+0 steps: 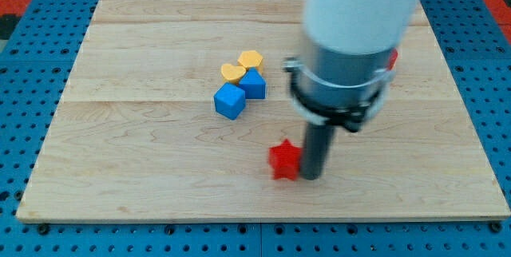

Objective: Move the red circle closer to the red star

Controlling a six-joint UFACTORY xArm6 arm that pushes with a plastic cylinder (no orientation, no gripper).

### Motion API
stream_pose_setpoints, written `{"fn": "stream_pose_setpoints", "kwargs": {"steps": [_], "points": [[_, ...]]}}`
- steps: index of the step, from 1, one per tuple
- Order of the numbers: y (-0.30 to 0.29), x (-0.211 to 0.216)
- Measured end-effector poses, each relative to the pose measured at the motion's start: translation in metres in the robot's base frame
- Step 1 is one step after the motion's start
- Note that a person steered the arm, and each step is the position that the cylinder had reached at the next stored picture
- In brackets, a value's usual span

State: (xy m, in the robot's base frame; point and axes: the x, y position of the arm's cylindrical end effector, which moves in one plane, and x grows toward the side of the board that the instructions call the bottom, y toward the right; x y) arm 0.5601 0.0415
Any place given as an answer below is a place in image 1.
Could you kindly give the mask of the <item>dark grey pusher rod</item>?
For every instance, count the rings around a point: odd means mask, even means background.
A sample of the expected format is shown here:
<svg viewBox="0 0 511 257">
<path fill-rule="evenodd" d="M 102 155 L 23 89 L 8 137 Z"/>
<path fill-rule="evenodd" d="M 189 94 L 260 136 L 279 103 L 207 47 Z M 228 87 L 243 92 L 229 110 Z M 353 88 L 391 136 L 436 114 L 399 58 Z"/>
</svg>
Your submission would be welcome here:
<svg viewBox="0 0 511 257">
<path fill-rule="evenodd" d="M 334 133 L 332 125 L 307 124 L 299 166 L 301 177 L 316 180 L 322 175 Z"/>
</svg>

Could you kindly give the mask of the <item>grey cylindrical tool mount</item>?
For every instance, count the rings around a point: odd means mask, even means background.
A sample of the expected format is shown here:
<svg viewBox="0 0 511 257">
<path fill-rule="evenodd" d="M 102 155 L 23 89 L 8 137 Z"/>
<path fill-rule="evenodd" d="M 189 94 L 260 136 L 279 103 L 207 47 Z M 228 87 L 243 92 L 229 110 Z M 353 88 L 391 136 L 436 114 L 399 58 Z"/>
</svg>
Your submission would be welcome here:
<svg viewBox="0 0 511 257">
<path fill-rule="evenodd" d="M 395 48 L 376 53 L 341 53 L 302 34 L 295 57 L 283 68 L 296 112 L 309 125 L 358 132 L 381 110 L 395 71 Z"/>
</svg>

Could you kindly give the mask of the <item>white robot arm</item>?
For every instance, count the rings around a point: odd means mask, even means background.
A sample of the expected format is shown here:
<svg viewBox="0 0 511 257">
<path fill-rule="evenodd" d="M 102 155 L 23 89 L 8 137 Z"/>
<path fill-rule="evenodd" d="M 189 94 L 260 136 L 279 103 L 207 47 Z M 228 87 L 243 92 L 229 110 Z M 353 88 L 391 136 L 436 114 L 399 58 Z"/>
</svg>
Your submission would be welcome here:
<svg viewBox="0 0 511 257">
<path fill-rule="evenodd" d="M 307 121 L 299 174 L 323 173 L 335 128 L 358 132 L 382 109 L 392 55 L 418 0 L 305 0 L 294 57 L 283 62 L 296 111 Z"/>
</svg>

